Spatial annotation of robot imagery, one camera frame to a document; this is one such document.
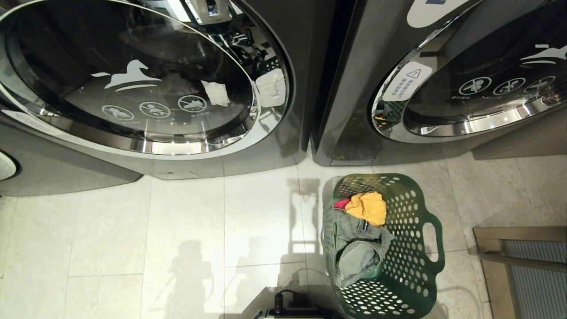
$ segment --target denim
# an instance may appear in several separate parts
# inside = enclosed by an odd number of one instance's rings
[[[335,285],[345,288],[363,278],[385,259],[396,237],[383,226],[372,226],[340,209],[333,209]]]

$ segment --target basket handle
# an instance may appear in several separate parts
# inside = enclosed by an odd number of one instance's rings
[[[435,262],[430,259],[429,262],[433,263],[433,269],[435,270],[435,272],[441,272],[443,268],[445,268],[445,250],[443,249],[443,226],[441,225],[441,221],[439,220],[439,218],[437,218],[437,216],[433,215],[432,213],[429,213],[428,219],[429,219],[428,221],[426,221],[425,223],[423,223],[423,225],[421,225],[421,234],[423,235],[424,226],[427,223],[431,223],[435,228],[435,241],[437,241],[437,254],[439,255],[439,258],[437,258],[437,261]]]

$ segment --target warning triangle symbol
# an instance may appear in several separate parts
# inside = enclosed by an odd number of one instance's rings
[[[420,72],[421,69],[417,69],[415,71],[411,71],[410,73],[408,73],[408,76],[414,79],[417,79],[418,77],[420,77]]]

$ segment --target red cloth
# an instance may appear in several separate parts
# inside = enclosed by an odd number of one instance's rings
[[[350,202],[350,198],[345,198],[343,200],[339,200],[333,206],[338,209],[345,210],[345,206]]]

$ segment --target horse logo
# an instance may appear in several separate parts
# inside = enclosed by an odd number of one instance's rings
[[[567,45],[559,49],[550,48],[549,44],[536,44],[535,47],[537,49],[545,49],[545,50],[537,54],[534,54],[532,56],[523,57],[520,60],[529,60],[529,59],[542,59],[542,60],[526,61],[522,64],[533,64],[533,63],[555,64],[555,61],[543,60],[543,58],[560,58],[562,60],[567,60]]]
[[[104,88],[108,89],[113,86],[122,85],[126,83],[132,82],[140,82],[140,81],[161,81],[158,78],[152,78],[142,73],[142,69],[147,70],[147,66],[140,62],[140,60],[132,60],[128,63],[126,67],[126,73],[116,73],[116,74],[109,74],[106,72],[94,73],[91,76],[95,78],[106,77],[111,75],[110,83],[107,84]],[[136,85],[129,85],[126,87],[122,87],[117,89],[118,91],[124,91],[129,89],[136,89],[138,87],[148,87],[148,86],[156,86],[155,84],[136,84]]]

